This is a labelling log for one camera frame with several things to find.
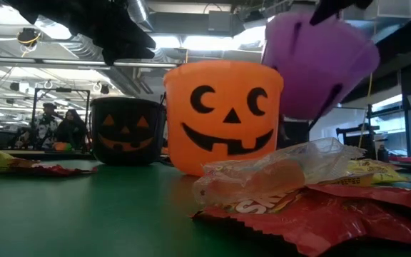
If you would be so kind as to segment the white board panel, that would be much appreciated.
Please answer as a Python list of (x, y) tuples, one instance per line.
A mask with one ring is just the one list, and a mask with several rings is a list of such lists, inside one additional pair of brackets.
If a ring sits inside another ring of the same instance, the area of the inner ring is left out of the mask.
[(336, 129), (350, 129), (363, 122), (365, 109), (333, 108), (321, 117), (309, 132), (311, 141), (321, 138), (337, 138)]

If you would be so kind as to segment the black pumpkin bucket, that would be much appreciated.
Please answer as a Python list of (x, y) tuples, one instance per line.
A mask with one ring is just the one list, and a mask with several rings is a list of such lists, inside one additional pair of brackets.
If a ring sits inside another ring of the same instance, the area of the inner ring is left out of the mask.
[(91, 103), (92, 152), (112, 166), (157, 161), (166, 125), (164, 105), (145, 99), (103, 97)]

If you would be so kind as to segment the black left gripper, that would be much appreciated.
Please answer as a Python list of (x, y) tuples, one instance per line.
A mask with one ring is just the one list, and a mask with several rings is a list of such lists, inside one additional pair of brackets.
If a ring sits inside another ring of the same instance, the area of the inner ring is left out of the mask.
[(65, 26), (71, 34), (84, 35), (103, 48), (106, 65), (113, 66), (120, 59), (152, 59), (148, 50), (115, 52), (121, 46), (154, 49), (155, 41), (133, 23), (124, 0), (4, 0), (31, 24), (43, 16)]

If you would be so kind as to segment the green table mat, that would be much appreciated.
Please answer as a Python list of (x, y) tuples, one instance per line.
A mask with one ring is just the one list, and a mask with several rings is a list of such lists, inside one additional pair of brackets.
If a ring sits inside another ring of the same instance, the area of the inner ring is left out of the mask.
[(293, 257), (294, 245), (194, 218), (194, 177), (161, 164), (86, 176), (0, 175), (0, 257)]

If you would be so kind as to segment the purple pumpkin bucket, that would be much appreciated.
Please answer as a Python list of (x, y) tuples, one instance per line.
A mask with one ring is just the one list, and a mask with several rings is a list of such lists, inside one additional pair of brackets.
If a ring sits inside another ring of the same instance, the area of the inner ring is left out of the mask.
[(379, 65), (379, 51), (358, 28), (334, 17), (312, 25), (310, 13), (285, 12), (265, 28), (262, 63), (284, 80), (280, 114), (315, 120)]

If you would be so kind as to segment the long tube ceiling light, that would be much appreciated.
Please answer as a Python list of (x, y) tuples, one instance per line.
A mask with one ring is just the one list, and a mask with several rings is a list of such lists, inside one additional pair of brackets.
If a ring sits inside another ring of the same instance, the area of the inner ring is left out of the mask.
[(15, 58), (15, 57), (0, 57), (0, 64), (8, 66), (9, 64), (18, 64), (20, 66), (73, 66), (80, 67), (108, 67), (108, 66), (127, 66), (137, 68), (161, 68), (173, 69), (179, 66), (175, 63), (153, 63), (153, 62), (130, 62), (130, 61), (116, 61), (111, 65), (104, 61), (81, 61), (81, 60), (62, 60), (62, 59), (30, 59), (30, 58)]

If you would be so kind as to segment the red Skittles candy packet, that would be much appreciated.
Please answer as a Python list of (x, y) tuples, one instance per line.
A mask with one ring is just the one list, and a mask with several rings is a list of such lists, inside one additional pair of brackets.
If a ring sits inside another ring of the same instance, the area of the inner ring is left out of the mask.
[(355, 238), (411, 244), (411, 208), (309, 188), (259, 201), (211, 205), (196, 216), (227, 218), (265, 235), (279, 236), (309, 257)]
[(411, 189), (393, 187), (357, 187), (345, 185), (311, 185), (309, 189), (334, 196), (366, 198), (411, 208)]
[(27, 175), (27, 176), (55, 176), (55, 177), (67, 177), (67, 176), (81, 176), (96, 173), (98, 169), (96, 167), (92, 169), (80, 169), (80, 168), (65, 168), (61, 165), (43, 165), (39, 163), (30, 165), (18, 165), (10, 166), (8, 173)]

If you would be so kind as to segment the round silver air duct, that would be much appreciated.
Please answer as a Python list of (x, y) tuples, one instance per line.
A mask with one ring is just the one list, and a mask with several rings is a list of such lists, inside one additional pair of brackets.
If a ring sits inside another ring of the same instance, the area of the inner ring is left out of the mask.
[(143, 28), (153, 31), (149, 21), (149, 10), (145, 0), (126, 0), (126, 10), (131, 20)]

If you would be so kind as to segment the person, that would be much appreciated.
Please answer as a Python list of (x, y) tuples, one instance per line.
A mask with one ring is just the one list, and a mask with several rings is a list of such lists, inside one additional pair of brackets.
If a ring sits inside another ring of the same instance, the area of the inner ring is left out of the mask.
[(69, 143), (73, 149), (81, 150), (86, 133), (86, 124), (76, 109), (69, 109), (56, 130), (56, 141)]
[(56, 141), (58, 120), (61, 117), (56, 113), (56, 106), (52, 103), (43, 104), (44, 112), (35, 118), (36, 147), (51, 149)]

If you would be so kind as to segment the black metal rig frame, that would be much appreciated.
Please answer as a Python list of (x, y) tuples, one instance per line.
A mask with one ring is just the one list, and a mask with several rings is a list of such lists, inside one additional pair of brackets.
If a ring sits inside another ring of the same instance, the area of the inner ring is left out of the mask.
[[(36, 107), (37, 107), (38, 101), (39, 101), (40, 99), (42, 99), (45, 95), (49, 94), (50, 91), (52, 91), (52, 89), (38, 89), (38, 88), (36, 88), (36, 89), (35, 89), (35, 92), (34, 92), (34, 103), (33, 103), (33, 107), (32, 107), (32, 117), (31, 117), (31, 132), (32, 132), (32, 134), (33, 134), (33, 136), (32, 136), (32, 145), (33, 145), (33, 147), (34, 147), (36, 150), (43, 150), (43, 149), (38, 149), (38, 148), (36, 147), (36, 129), (35, 129), (35, 118), (37, 117), (37, 115), (36, 115)], [(90, 91), (89, 91), (89, 90), (67, 89), (67, 88), (64, 88), (64, 87), (60, 87), (60, 88), (56, 88), (56, 89), (55, 89), (55, 92), (61, 92), (61, 93), (77, 92), (78, 94), (81, 93), (81, 92), (86, 92), (86, 94), (87, 94), (87, 99), (86, 99), (85, 119), (82, 119), (82, 120), (85, 122), (85, 124), (86, 124), (86, 130), (87, 130), (85, 140), (86, 140), (86, 139), (90, 139), (91, 136), (89, 135), (88, 128), (87, 128), (87, 122), (88, 122), (88, 105), (89, 105), (89, 103), (90, 103)], [(44, 104), (45, 104), (45, 103), (52, 103), (52, 104), (54, 104), (54, 105), (56, 106), (56, 109), (57, 109), (56, 102), (59, 102), (60, 100), (61, 100), (60, 98), (55, 98), (55, 99), (53, 99), (53, 100), (48, 100), (48, 101), (44, 102)], [(59, 116), (61, 117), (61, 119), (58, 120), (58, 123), (59, 123), (59, 124), (60, 124), (60, 123), (62, 122), (62, 120), (65, 118), (65, 115), (66, 115), (66, 112), (65, 112), (64, 115), (59, 114)], [(83, 147), (82, 147), (81, 151), (85, 151), (85, 150), (87, 149), (87, 144), (86, 144), (85, 140), (84, 140), (84, 144), (83, 144)], [(51, 149), (45, 149), (45, 150), (55, 151), (55, 150), (54, 150), (54, 146), (53, 146), (53, 148), (51, 148)]]

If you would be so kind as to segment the black monitor screen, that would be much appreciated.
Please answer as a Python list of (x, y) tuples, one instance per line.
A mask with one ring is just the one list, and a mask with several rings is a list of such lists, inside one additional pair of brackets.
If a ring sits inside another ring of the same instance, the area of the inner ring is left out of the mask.
[(285, 146), (294, 146), (300, 143), (306, 143), (309, 138), (309, 123), (307, 121), (285, 121), (284, 129), (286, 139)]

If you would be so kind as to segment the orange pumpkin bucket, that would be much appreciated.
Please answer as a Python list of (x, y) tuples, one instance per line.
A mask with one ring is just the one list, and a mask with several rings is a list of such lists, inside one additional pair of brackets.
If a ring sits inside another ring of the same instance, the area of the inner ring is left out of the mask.
[(202, 176), (215, 161), (259, 158), (276, 149), (284, 80), (247, 61), (200, 61), (170, 70), (168, 153), (180, 171)]

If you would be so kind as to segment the clear gummy candy bag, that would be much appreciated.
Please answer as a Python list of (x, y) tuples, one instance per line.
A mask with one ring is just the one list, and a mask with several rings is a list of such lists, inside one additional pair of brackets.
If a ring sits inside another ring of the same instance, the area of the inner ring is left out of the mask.
[(193, 195), (203, 206), (270, 198), (344, 178), (349, 161), (365, 152), (336, 138), (322, 138), (256, 159), (207, 163), (204, 175), (193, 184)]

